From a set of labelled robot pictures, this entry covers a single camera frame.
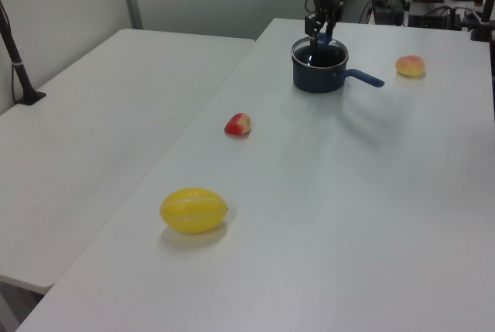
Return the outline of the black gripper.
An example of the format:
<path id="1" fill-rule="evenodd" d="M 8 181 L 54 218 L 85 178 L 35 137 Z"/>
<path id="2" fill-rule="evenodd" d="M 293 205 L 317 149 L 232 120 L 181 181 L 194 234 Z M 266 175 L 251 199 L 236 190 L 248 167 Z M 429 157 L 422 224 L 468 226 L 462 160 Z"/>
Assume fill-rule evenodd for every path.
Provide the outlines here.
<path id="1" fill-rule="evenodd" d="M 341 19 L 344 10 L 344 0 L 306 0 L 305 34 L 311 45 L 318 42 L 321 22 L 319 15 L 326 21 L 326 35 L 333 36 L 333 30 Z"/>

